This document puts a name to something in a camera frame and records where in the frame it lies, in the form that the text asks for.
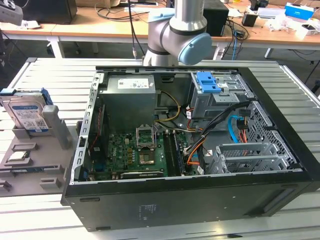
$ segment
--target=light blue joint cap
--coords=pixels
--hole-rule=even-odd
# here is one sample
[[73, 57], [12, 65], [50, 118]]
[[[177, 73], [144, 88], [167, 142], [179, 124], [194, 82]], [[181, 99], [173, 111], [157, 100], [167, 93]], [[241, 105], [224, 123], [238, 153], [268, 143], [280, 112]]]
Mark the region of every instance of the light blue joint cap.
[[195, 36], [180, 51], [178, 61], [185, 65], [195, 65], [208, 56], [211, 52], [211, 36], [204, 32]]
[[169, 7], [159, 8], [159, 10], [151, 11], [149, 13], [148, 23], [170, 19], [174, 15], [175, 15], [174, 8], [169, 8]]

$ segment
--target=motherboard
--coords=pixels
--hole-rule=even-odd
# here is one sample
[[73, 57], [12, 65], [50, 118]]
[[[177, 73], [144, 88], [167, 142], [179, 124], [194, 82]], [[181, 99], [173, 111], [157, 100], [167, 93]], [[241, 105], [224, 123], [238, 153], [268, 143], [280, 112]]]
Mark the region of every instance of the motherboard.
[[[162, 178], [181, 176], [184, 168], [183, 149], [188, 146], [183, 132], [140, 131], [110, 134], [107, 156], [93, 163], [91, 175], [95, 181]], [[154, 142], [152, 147], [140, 143]]]

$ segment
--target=green circuit board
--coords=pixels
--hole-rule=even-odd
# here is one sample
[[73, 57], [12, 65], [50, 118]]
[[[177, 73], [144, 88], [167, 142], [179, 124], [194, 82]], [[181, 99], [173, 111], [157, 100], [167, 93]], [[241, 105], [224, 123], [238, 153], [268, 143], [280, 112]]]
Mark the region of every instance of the green circuit board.
[[[176, 135], [179, 149], [187, 146], [184, 133]], [[150, 136], [140, 135], [140, 143], [152, 141]], [[120, 174], [130, 172], [162, 172], [168, 177], [166, 153], [163, 133], [158, 132], [155, 139], [154, 150], [138, 149], [136, 133], [110, 134], [108, 151], [105, 162], [94, 164], [94, 178], [96, 181], [120, 179]]]

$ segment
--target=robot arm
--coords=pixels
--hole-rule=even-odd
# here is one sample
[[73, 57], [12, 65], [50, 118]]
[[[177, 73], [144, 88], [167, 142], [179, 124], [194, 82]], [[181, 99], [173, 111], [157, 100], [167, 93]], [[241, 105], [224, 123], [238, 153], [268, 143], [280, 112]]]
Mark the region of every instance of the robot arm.
[[204, 0], [176, 0], [172, 8], [149, 14], [148, 51], [144, 66], [195, 65], [212, 47], [203, 16]]

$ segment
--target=small chip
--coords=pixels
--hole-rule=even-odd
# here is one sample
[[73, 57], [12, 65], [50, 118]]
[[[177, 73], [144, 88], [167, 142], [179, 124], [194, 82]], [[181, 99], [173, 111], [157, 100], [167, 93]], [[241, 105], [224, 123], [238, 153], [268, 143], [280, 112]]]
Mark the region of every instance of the small chip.
[[155, 164], [155, 152], [150, 150], [142, 150], [139, 152], [140, 165], [153, 165]]

